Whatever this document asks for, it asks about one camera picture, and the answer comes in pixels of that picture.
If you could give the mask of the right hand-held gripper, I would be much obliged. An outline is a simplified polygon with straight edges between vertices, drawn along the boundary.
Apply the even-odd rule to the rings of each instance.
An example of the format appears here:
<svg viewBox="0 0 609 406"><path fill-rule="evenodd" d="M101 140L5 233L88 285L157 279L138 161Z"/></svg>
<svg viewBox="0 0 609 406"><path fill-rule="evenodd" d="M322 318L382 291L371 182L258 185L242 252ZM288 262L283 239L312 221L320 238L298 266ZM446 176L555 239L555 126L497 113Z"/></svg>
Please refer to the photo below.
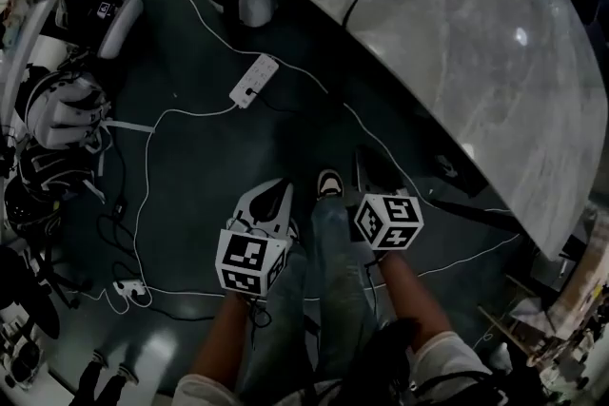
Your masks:
<svg viewBox="0 0 609 406"><path fill-rule="evenodd" d="M400 171L376 150L359 145L353 156L352 240L374 251L404 250L423 227L419 200Z"/></svg>

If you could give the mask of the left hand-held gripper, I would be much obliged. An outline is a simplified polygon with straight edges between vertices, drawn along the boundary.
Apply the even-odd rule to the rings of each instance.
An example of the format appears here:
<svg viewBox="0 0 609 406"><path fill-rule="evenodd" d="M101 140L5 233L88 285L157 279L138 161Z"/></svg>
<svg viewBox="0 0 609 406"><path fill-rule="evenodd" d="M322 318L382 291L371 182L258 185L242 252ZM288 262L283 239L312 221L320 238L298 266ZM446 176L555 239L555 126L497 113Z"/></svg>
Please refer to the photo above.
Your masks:
<svg viewBox="0 0 609 406"><path fill-rule="evenodd" d="M237 202L220 231L215 258L226 291L264 298L285 269L297 232L290 225L294 185L287 178L264 182Z"/></svg>

